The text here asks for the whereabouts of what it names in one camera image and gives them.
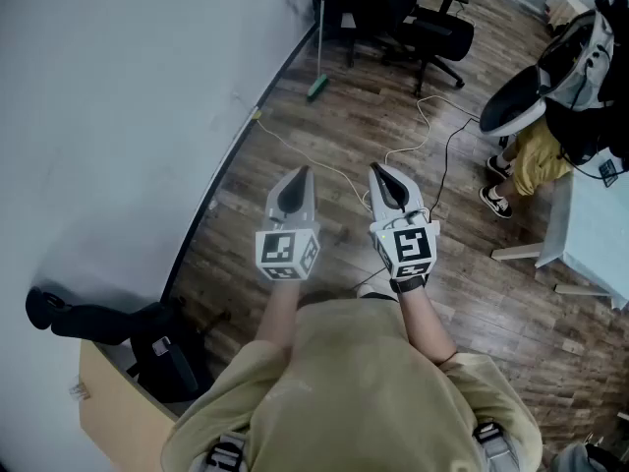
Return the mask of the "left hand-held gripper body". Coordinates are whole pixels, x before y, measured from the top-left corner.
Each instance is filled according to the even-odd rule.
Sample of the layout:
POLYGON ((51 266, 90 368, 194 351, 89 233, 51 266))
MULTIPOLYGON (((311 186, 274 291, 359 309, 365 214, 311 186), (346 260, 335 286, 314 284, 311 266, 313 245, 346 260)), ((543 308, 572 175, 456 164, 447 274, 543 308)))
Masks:
POLYGON ((320 251, 319 228, 314 220, 268 218, 256 233, 256 267, 269 280, 307 280, 320 251))

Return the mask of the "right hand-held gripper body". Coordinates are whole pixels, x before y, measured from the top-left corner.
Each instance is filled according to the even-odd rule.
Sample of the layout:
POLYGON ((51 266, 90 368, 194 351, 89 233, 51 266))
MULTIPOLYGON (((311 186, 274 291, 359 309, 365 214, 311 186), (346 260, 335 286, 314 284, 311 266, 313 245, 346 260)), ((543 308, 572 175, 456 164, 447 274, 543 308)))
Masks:
POLYGON ((426 208, 373 222, 370 234, 392 279, 427 276, 431 272, 436 262, 439 222, 428 219, 426 208))

